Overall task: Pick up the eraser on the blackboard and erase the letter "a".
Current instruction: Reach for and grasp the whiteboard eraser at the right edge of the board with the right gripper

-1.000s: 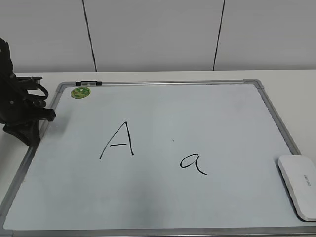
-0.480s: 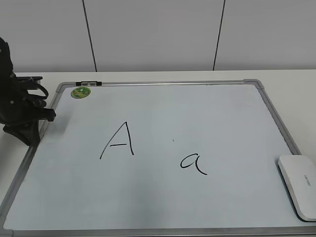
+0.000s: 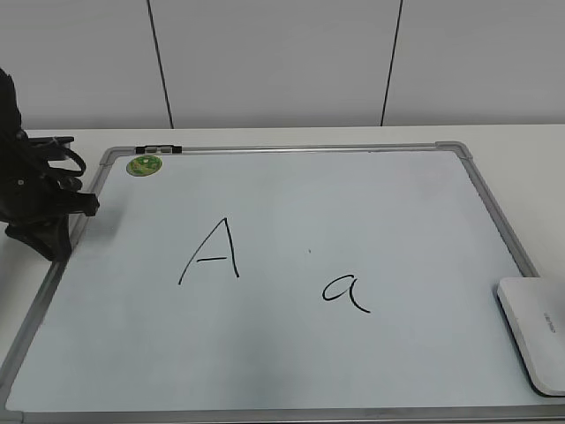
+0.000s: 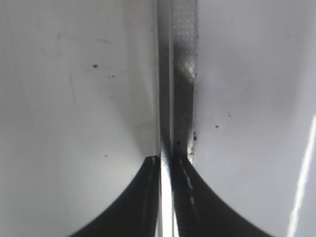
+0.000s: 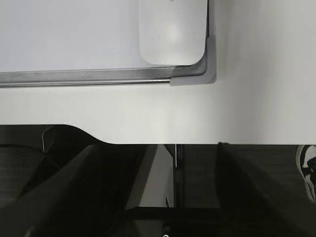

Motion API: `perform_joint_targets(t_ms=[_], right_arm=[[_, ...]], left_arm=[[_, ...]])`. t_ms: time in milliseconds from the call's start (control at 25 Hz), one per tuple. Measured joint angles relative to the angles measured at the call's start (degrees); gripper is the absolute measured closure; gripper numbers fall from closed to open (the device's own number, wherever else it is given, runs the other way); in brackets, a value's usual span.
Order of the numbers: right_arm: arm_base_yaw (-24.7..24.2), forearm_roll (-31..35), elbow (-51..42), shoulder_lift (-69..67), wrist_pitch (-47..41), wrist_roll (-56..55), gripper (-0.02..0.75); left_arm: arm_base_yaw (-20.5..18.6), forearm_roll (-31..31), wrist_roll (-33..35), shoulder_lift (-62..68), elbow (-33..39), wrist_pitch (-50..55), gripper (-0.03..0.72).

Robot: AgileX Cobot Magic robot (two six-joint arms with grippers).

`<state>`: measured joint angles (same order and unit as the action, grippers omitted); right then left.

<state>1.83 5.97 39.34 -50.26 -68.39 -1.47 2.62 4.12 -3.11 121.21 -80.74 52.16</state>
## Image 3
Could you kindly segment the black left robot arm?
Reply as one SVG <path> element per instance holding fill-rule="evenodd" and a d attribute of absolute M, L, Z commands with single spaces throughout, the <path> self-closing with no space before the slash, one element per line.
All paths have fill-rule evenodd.
<path fill-rule="evenodd" d="M 5 234 L 49 261 L 71 254 L 71 215 L 94 216 L 99 201 L 82 193 L 85 161 L 73 137 L 30 138 L 22 128 L 16 88 L 1 72 L 1 221 Z"/>

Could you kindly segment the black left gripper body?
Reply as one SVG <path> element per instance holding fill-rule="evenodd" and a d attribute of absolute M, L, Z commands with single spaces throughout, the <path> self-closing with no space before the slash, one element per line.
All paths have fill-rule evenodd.
<path fill-rule="evenodd" d="M 51 218 L 94 216 L 99 201 L 82 193 L 85 161 L 70 149 L 72 137 L 1 139 L 1 220 L 38 223 Z"/>

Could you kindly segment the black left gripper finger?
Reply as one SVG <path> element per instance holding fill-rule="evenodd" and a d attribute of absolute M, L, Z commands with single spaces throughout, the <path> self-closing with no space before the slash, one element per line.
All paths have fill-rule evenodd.
<path fill-rule="evenodd" d="M 29 224 L 10 223 L 5 234 L 31 247 L 48 261 L 65 260 L 72 251 L 68 216 Z"/>

